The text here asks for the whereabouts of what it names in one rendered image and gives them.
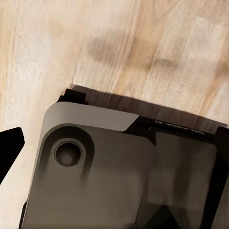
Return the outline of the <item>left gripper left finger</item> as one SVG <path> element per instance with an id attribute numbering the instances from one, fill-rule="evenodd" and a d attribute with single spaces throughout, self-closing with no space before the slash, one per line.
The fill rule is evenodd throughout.
<path id="1" fill-rule="evenodd" d="M 20 127 L 0 132 L 0 184 L 25 145 Z"/>

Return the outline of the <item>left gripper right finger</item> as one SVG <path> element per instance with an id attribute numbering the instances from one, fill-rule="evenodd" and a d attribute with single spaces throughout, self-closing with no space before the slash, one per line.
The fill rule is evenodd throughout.
<path id="1" fill-rule="evenodd" d="M 229 165 L 229 129 L 224 127 L 218 127 L 214 144 Z"/>

